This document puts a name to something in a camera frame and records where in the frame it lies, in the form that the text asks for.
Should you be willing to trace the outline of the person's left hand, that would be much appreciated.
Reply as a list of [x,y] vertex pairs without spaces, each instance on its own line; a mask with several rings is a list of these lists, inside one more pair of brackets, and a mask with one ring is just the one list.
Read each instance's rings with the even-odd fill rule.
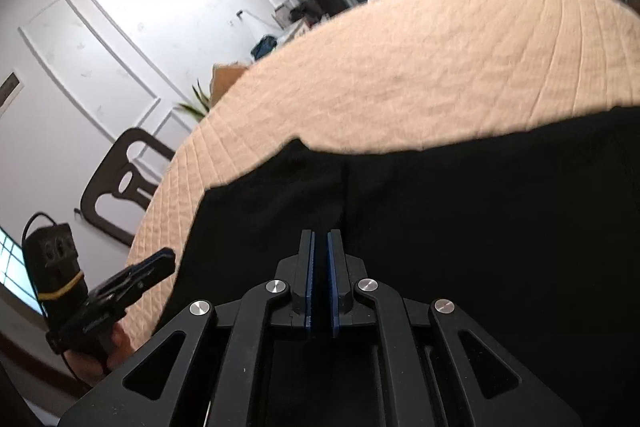
[[123,365],[133,354],[134,347],[130,337],[122,323],[117,322],[111,329],[111,340],[106,348],[98,343],[96,351],[67,350],[64,358],[70,370],[85,384],[93,387]]

